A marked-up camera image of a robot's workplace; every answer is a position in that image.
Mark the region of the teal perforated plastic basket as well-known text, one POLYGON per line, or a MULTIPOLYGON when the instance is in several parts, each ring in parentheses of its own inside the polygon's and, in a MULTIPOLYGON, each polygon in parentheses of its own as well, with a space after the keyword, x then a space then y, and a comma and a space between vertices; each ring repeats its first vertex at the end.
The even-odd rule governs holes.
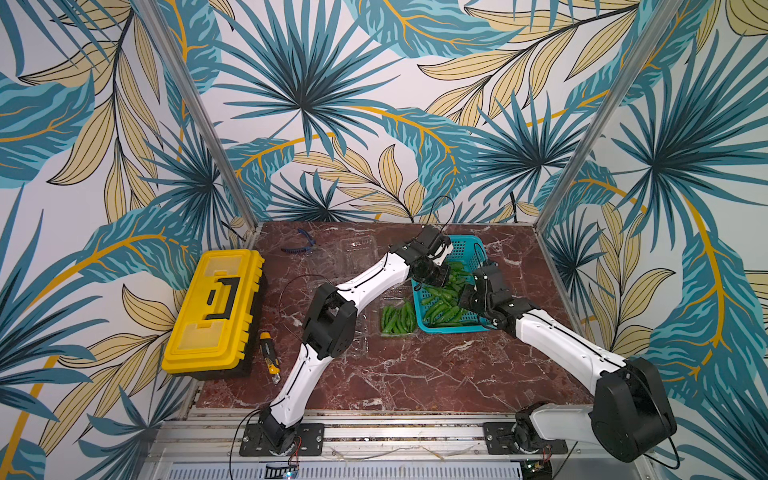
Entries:
POLYGON ((477 333, 491 330, 488 320, 458 305, 464 287, 475 284, 472 272, 487 258, 482 241, 471 235, 451 235, 452 251, 444 261, 450 268, 443 287, 411 281, 418 327, 430 334, 477 333))

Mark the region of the clear plastic clamshell pepper container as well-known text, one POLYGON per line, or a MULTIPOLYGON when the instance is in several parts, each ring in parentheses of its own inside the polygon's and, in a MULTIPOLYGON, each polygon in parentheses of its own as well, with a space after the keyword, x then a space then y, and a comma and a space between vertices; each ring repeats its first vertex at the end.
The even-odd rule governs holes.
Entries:
POLYGON ((372 236, 343 238, 339 241, 340 261, 350 271, 365 270, 378 259, 378 246, 372 236))

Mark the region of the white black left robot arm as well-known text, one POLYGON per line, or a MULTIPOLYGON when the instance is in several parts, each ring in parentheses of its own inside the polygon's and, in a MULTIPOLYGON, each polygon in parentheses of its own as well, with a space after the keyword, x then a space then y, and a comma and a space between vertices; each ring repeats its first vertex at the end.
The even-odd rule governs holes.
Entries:
POLYGON ((414 238, 390 246, 379 261, 356 277, 317 287, 293 368, 275 399, 259 413, 258 425, 273 452, 285 453, 293 445, 312 392, 332 360, 351 345, 359 314, 383 293, 408 280, 444 286, 450 276, 446 259, 452 250, 449 236, 427 225, 414 238))

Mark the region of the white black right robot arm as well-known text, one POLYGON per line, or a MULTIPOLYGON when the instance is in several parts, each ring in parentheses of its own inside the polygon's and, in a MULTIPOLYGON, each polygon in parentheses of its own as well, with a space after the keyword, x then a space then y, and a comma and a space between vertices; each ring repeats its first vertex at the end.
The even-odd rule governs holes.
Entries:
POLYGON ((676 418, 655 365, 605 350, 514 296, 492 261, 483 262, 472 276, 474 283, 460 294, 460 307, 545 354, 593 398, 590 405, 539 403, 518 411, 512 433, 517 450, 540 453, 556 441, 586 442, 631 463, 676 434, 676 418))

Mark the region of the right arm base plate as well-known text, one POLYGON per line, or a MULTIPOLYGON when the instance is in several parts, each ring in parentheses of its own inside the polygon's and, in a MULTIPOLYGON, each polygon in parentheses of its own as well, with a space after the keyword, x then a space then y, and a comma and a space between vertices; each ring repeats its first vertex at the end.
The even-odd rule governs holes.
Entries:
POLYGON ((567 443, 563 440, 543 440, 526 424, 516 422, 486 422, 482 424, 483 438, 490 455, 565 454, 567 443))

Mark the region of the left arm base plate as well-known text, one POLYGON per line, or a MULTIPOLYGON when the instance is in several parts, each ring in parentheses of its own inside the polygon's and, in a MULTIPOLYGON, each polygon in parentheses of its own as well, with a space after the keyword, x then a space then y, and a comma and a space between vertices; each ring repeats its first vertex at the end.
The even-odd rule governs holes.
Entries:
POLYGON ((278 457, 297 453, 300 457, 318 457, 322 454, 325 425, 299 423, 293 427, 265 430, 260 423, 248 424, 241 439, 238 454, 241 457, 278 457))

